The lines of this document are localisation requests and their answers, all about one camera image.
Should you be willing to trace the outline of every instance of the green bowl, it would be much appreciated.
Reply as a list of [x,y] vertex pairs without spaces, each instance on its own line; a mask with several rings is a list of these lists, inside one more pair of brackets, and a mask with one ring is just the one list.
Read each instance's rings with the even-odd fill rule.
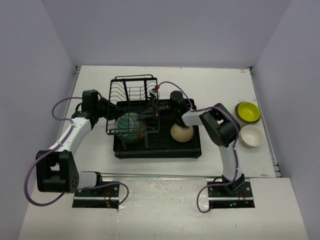
[[244,124],[256,124],[261,119],[260,109],[248,101],[238,103],[234,108],[234,114]]

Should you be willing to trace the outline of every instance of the white wall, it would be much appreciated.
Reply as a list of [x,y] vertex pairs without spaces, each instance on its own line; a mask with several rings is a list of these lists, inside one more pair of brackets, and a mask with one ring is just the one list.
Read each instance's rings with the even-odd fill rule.
[[42,0],[75,65],[253,66],[290,0]]
[[1,240],[18,238],[28,206],[25,174],[37,151],[57,139],[61,123],[51,117],[51,107],[71,94],[73,75],[41,1],[0,1]]
[[292,0],[253,69],[274,151],[310,240],[320,237],[320,1]]

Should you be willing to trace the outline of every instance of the cable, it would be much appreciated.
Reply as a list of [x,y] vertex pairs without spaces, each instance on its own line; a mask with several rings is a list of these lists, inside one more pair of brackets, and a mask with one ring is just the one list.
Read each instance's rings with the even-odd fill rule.
[[199,206],[199,197],[200,197],[200,194],[203,192],[203,190],[207,189],[207,188],[212,188],[212,187],[225,187],[225,186],[229,186],[231,184],[233,184],[236,179],[237,179],[237,176],[238,176],[238,172],[239,172],[239,159],[238,159],[238,154],[237,154],[237,150],[236,150],[236,143],[239,139],[239,129],[238,129],[238,126],[237,124],[235,123],[235,121],[233,121],[233,119],[226,113],[224,112],[222,109],[216,107],[216,106],[210,106],[210,107],[206,107],[206,108],[202,108],[202,109],[198,109],[198,110],[194,110],[193,109],[193,105],[189,99],[189,97],[187,96],[187,94],[178,86],[176,85],[175,83],[171,82],[171,81],[163,81],[159,84],[159,86],[161,86],[162,84],[164,83],[167,83],[167,84],[171,84],[171,85],[174,85],[175,87],[177,87],[182,93],[183,95],[185,96],[185,98],[187,99],[187,101],[189,102],[190,104],[190,111],[191,112],[202,112],[202,111],[207,111],[207,110],[210,110],[210,109],[214,109],[214,110],[217,110],[219,111],[226,119],[228,119],[234,126],[235,130],[236,130],[236,137],[235,137],[235,140],[233,141],[233,145],[232,145],[232,150],[233,150],[233,153],[234,153],[234,158],[235,158],[235,174],[234,174],[234,177],[233,179],[230,181],[230,182],[226,182],[226,183],[213,183],[213,184],[210,184],[210,185],[206,185],[204,186],[203,188],[200,189],[197,197],[196,197],[196,206],[198,208],[198,210],[205,214],[205,213],[208,213],[212,208],[213,206],[209,207],[208,210],[201,210],[200,209],[200,206]]
[[108,202],[110,202],[110,200],[111,200],[111,192],[110,192],[109,189],[107,189],[107,190],[108,190],[108,194],[109,194],[109,200],[108,200]]
[[240,198],[241,198],[241,192],[239,193],[239,197],[238,197],[238,200],[236,202],[239,202]]
[[75,111],[76,111],[76,112],[78,112],[80,106],[82,107],[82,102],[80,102],[80,103],[75,107]]
[[221,177],[221,176],[215,177],[215,178],[213,179],[212,183],[214,183],[215,181],[217,181],[217,179],[222,179],[222,177]]
[[244,203],[247,204],[248,201],[246,200],[246,194],[243,190],[241,190],[241,193],[242,193],[242,196],[243,196],[243,200],[244,200]]
[[109,202],[108,202],[107,199],[106,199],[106,190],[103,190],[103,199],[104,199],[104,201],[105,201],[106,207],[109,208]]

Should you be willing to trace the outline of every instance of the beige bowl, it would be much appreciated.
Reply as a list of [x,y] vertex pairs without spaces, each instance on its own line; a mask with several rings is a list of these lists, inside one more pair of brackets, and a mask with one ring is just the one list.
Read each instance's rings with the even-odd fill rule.
[[240,140],[247,148],[255,148],[264,143],[265,135],[257,126],[247,125],[240,131]]
[[194,128],[192,126],[189,127],[181,127],[176,123],[171,127],[170,130],[171,136],[174,140],[185,143],[190,141],[194,136]]

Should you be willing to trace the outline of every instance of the wire dish rack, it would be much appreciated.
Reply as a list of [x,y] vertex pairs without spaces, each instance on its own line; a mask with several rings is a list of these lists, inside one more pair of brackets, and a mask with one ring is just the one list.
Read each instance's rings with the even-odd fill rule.
[[145,138],[158,133],[158,80],[151,74],[116,76],[110,83],[106,133],[117,135],[128,143],[129,136]]
[[193,127],[190,141],[175,141],[170,132],[173,116],[170,99],[159,100],[158,80],[153,75],[117,76],[111,81],[107,119],[114,120],[106,121],[106,133],[114,135],[117,158],[198,158],[198,126]]

